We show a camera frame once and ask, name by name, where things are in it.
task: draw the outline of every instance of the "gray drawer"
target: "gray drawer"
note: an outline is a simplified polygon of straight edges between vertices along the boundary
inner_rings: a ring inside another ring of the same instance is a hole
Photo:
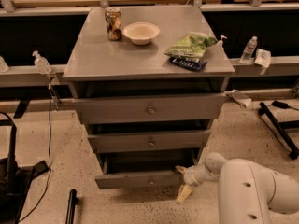
[[[106,154],[103,175],[95,181],[100,189],[179,185],[175,166],[194,164],[192,149]]]
[[[215,119],[225,96],[217,94],[76,99],[83,124]]]
[[[115,133],[89,135],[95,153],[205,147],[210,131]]]

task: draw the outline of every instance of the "open drawer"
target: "open drawer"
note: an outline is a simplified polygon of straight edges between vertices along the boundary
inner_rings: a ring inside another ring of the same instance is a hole
[[[100,189],[179,185],[176,166],[195,165],[197,152],[190,148],[106,154],[103,175],[95,181]]]
[[[222,93],[75,99],[83,124],[216,119]]]
[[[90,125],[94,153],[203,148],[210,130],[201,120]]]

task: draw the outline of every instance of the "green bag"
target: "green bag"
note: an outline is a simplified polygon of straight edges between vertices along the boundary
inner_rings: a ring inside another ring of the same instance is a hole
[[[164,54],[187,61],[198,62],[206,48],[217,43],[217,39],[204,33],[190,32],[170,47]]]

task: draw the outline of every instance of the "table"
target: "table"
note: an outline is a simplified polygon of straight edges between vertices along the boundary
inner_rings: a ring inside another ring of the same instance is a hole
[[[123,27],[144,21],[160,28],[145,46],[126,37],[108,40],[104,11],[91,10],[64,71],[103,172],[96,183],[100,189],[178,185],[175,166],[198,162],[234,68],[220,46],[207,50],[201,73],[164,55],[187,31],[213,35],[196,7],[122,7]]]

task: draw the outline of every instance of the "spray bottle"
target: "spray bottle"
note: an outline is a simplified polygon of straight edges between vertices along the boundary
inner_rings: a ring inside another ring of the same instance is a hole
[[[223,48],[223,39],[227,39],[227,37],[224,36],[224,35],[221,35],[221,39],[217,42],[217,44],[222,46],[222,49],[224,50],[224,48]]]
[[[35,50],[32,53],[35,56],[35,66],[40,74],[49,74],[51,72],[50,65],[45,57],[42,57],[38,54],[38,51]]]

